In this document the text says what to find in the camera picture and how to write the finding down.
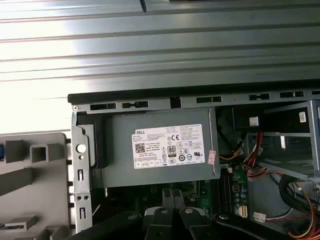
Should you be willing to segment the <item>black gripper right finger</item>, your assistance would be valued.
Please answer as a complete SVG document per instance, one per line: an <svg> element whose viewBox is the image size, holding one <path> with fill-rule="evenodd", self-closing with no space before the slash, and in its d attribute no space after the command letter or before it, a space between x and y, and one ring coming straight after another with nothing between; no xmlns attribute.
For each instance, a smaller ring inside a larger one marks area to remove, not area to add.
<svg viewBox="0 0 320 240"><path fill-rule="evenodd" d="M218 212L209 219L199 208L186 207L176 199L173 217L174 240L290 240L283 233L241 216Z"/></svg>

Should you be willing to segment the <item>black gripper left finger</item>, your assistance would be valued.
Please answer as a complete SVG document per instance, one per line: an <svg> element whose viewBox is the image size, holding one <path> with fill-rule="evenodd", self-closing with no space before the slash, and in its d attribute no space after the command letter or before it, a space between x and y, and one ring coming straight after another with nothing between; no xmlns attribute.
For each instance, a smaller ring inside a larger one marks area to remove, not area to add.
<svg viewBox="0 0 320 240"><path fill-rule="evenodd" d="M163 206L148 214L124 211L71 236L72 240L171 240L173 237L174 193L162 191Z"/></svg>

